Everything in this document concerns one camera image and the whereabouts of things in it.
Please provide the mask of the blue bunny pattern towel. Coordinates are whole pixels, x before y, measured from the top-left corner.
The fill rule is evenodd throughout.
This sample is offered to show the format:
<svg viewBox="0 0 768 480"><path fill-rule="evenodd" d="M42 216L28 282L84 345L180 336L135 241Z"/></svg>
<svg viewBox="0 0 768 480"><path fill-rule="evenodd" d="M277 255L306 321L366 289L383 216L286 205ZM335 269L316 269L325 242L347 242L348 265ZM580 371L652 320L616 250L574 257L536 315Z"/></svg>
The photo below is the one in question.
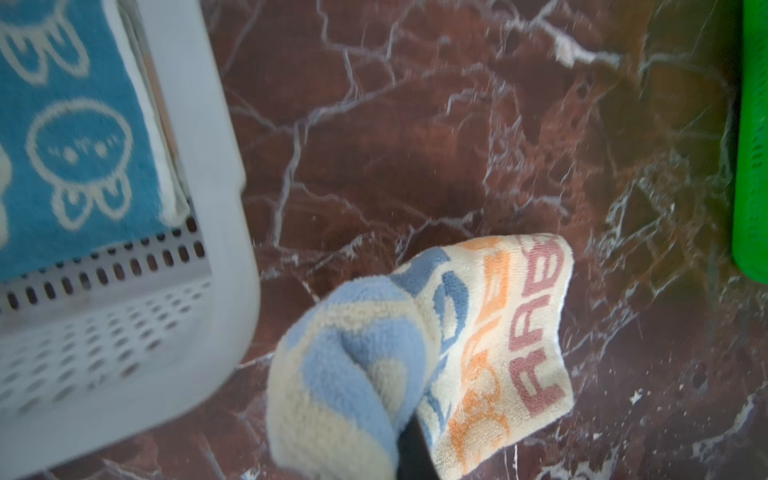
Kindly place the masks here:
<svg viewBox="0 0 768 480"><path fill-rule="evenodd" d="M186 220L154 82L133 3L2 3L3 280Z"/></svg>

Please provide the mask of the beige towel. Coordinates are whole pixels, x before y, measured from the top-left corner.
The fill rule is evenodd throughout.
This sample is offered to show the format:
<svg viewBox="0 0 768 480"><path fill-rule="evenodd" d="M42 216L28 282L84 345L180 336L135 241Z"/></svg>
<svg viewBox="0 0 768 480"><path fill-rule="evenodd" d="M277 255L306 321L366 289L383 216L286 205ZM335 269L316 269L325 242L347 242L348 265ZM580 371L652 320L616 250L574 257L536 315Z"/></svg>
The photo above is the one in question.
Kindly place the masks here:
<svg viewBox="0 0 768 480"><path fill-rule="evenodd" d="M441 479L567 414L559 326L574 267L553 234L427 249L348 281L282 337L266 390L273 461L309 479L393 479L416 416Z"/></svg>

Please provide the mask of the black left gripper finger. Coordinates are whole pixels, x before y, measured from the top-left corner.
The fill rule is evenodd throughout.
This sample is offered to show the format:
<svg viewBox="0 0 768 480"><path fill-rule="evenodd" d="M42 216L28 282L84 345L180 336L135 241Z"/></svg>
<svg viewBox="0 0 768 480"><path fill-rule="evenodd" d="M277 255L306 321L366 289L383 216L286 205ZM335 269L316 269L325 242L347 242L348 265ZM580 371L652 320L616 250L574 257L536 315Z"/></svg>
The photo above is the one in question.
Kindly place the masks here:
<svg viewBox="0 0 768 480"><path fill-rule="evenodd" d="M439 480L428 445L416 416L413 416L397 442L399 463L397 480Z"/></svg>

